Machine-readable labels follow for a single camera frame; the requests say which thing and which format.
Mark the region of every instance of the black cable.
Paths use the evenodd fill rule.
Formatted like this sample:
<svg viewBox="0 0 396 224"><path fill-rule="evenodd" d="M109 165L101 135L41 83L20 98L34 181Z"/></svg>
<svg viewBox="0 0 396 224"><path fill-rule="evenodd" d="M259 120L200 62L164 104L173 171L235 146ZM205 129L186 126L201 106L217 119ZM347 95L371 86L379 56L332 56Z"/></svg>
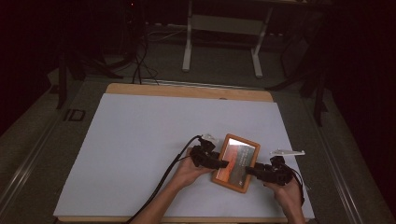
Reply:
<svg viewBox="0 0 396 224"><path fill-rule="evenodd" d="M102 66L99 62L84 55L83 53L79 52L78 50L73 50L73 53L74 53L74 56L78 57L80 60L82 60L88 66L96 69L97 71L101 72L105 76L111 77L111 78L123 78L122 76L112 73L106 67Z"/></svg>
<svg viewBox="0 0 396 224"><path fill-rule="evenodd" d="M189 143L187 143L186 146L184 146L184 148L181 150L181 152L179 154L177 154L177 156L175 157L175 159L172 161L172 163L169 165L168 169L166 169L165 173L163 174L163 178L161 178L160 183L157 185L157 188L152 192L151 196L148 198L148 200L145 202L145 204L143 204L143 206L139 209L139 211L137 211L133 217L129 218L128 221L126 221L126 224L129 224L132 220L134 220L134 218L140 214L140 212L143 211L143 209L145 209L149 203L151 203L151 201L155 198L155 196L157 195L157 193L160 191L161 187L163 186L163 182L165 181L166 177L168 177L169 173L172 171L173 167L175 166L175 164L180 161L180 157L183 155L184 151L187 149L187 147L191 144L192 141L194 141L197 138L200 138L201 135L196 135L195 137L193 137Z"/></svg>
<svg viewBox="0 0 396 224"><path fill-rule="evenodd" d="M299 185L299 190L300 190L300 195L301 195L301 205L303 205L303 203L305 201L304 192L303 192L303 186L304 186L303 178L296 170L290 168L287 164L282 164L282 165L285 166L287 169L292 170L292 175Z"/></svg>
<svg viewBox="0 0 396 224"><path fill-rule="evenodd" d="M190 156L183 157L183 158L179 159L178 161L185 160L185 159L187 159L187 158L189 158L189 157L191 157L191 155L190 155Z"/></svg>
<svg viewBox="0 0 396 224"><path fill-rule="evenodd" d="M156 76L158 76L158 71L155 70L155 69L153 69L153 68L148 67L144 61L142 61L142 64L143 64L143 66L146 68L146 71L148 72L148 75L149 75L149 77L142 77L142 78L151 78L151 79L154 79L154 81L157 83L157 85L160 85L160 83L158 82L158 80L157 80L157 78L156 78Z"/></svg>
<svg viewBox="0 0 396 224"><path fill-rule="evenodd" d="M114 73L117 74L118 72L123 71L123 70L129 68L133 63L134 63L134 62L128 63L128 64L127 64L126 66L124 66L123 68L121 68L121 69L119 69L119 70L117 70L117 71L114 71Z"/></svg>
<svg viewBox="0 0 396 224"><path fill-rule="evenodd" d="M108 69L115 69L115 68L122 67L122 66L132 62L133 60L134 60L134 55L132 53L127 53L123 60L116 62L116 63L105 64L104 66Z"/></svg>
<svg viewBox="0 0 396 224"><path fill-rule="evenodd" d="M317 224L320 224L319 219L317 219L317 218L315 217L314 220L317 222Z"/></svg>
<svg viewBox="0 0 396 224"><path fill-rule="evenodd" d="M55 220L53 220L52 224L56 224L56 223L58 223L58 221L59 221L59 219L55 218Z"/></svg>
<svg viewBox="0 0 396 224"><path fill-rule="evenodd" d="M145 60L146 55L147 55L147 53L148 53L148 49L146 48L146 46L145 46L144 44L142 44L142 43L140 43L140 44L141 44L141 45L143 46L143 48L145 49L145 53L143 54L143 57L142 57L142 59L140 60L140 62L139 62L139 60L138 60L138 57L136 56L137 67L136 67L136 69L134 70L134 75L133 75L133 77L132 77L132 84L134 84L134 79L136 78L136 75L139 76L139 78L140 78L140 84L142 84L142 80L141 80L141 76L140 76L140 65L141 65L142 62Z"/></svg>

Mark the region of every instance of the dark background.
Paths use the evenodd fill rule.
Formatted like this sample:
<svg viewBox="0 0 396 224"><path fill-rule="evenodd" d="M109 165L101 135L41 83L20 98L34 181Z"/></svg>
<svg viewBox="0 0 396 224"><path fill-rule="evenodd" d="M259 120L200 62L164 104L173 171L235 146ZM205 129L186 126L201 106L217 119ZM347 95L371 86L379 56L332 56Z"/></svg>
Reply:
<svg viewBox="0 0 396 224"><path fill-rule="evenodd" d="M84 16L87 6L85 1L70 3L76 8L74 14L73 10L64 10L65 1L1 4L0 134L50 87L47 73L58 67L64 18L78 12ZM319 45L326 49L326 43L336 42L326 86L396 216L396 181L392 179L396 172L396 5L385 0L343 1L337 5L343 7L342 13L329 17L323 28L329 35ZM151 0L144 6L149 23L185 23L185 0ZM276 12L277 19L270 24L272 32L288 30L290 22L282 20L287 14ZM80 31L91 29L89 23L84 25ZM101 40L92 39L95 49Z"/></svg>

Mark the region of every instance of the white board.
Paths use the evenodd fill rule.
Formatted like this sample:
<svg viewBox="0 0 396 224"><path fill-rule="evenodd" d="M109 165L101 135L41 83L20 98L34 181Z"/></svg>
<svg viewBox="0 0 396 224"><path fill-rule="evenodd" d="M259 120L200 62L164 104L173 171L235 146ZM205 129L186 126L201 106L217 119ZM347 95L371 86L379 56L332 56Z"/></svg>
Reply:
<svg viewBox="0 0 396 224"><path fill-rule="evenodd" d="M220 139L216 151L227 133L259 143L257 161L262 163L270 163L270 151L291 149L276 103L104 94L54 215L131 217L174 157L204 133ZM299 172L294 157L287 157L286 164ZM313 218L305 189L304 196L304 215ZM212 183L208 174L183 189L165 216L284 215L273 192L256 177L242 194Z"/></svg>

